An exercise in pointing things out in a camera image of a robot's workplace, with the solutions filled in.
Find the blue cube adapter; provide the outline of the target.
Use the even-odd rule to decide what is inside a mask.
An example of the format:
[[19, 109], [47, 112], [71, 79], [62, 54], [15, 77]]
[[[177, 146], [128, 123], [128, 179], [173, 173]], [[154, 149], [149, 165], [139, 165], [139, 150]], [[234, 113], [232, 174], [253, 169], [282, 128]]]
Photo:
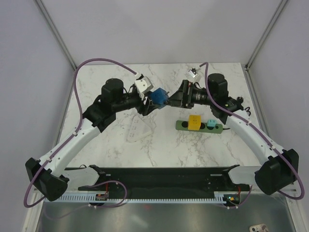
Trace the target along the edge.
[[168, 100], [168, 98], [168, 93], [162, 88], [158, 88], [150, 94], [152, 103], [157, 105], [159, 108], [165, 106], [165, 102]]

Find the yellow cube adapter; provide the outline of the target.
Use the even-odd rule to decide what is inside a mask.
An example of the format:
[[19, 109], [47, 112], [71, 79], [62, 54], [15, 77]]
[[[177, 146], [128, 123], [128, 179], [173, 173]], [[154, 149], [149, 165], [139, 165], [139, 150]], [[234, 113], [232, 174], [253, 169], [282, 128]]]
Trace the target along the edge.
[[201, 127], [201, 115], [190, 115], [188, 119], [188, 130], [198, 131]]

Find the teal usb charger plug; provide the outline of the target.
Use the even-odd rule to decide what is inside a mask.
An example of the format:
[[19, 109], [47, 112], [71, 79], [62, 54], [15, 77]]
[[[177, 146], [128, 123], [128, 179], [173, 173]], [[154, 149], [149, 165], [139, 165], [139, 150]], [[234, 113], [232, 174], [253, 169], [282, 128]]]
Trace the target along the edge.
[[209, 127], [209, 128], [214, 128], [216, 126], [216, 124], [217, 124], [217, 122], [216, 122], [215, 119], [209, 119], [207, 121], [207, 127]]

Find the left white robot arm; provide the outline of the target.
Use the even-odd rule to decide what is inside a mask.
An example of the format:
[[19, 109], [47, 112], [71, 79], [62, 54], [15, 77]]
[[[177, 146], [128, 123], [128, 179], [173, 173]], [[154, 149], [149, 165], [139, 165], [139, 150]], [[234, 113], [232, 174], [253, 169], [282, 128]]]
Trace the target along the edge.
[[48, 154], [39, 159], [30, 158], [26, 162], [30, 184], [49, 201], [57, 200], [68, 188], [69, 178], [63, 175], [67, 165], [116, 120], [116, 113], [136, 108], [139, 114], [146, 116], [164, 106], [168, 93], [161, 88], [151, 91], [152, 88], [152, 83], [144, 76], [134, 82], [131, 92], [126, 92], [122, 80], [107, 80], [101, 88], [101, 94], [81, 114], [72, 133]]

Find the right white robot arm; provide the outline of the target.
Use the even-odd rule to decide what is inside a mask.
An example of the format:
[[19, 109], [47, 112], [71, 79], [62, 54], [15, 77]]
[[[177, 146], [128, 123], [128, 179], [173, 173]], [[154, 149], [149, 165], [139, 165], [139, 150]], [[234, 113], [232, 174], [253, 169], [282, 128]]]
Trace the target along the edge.
[[220, 73], [210, 74], [207, 88], [183, 80], [165, 105], [191, 109], [195, 104], [208, 105], [213, 115], [234, 131], [259, 160], [260, 166], [231, 167], [221, 178], [222, 187], [233, 190], [238, 184], [256, 185], [271, 195], [297, 180], [299, 155], [286, 150], [269, 138], [252, 122], [242, 106], [241, 98], [228, 95], [228, 83]]

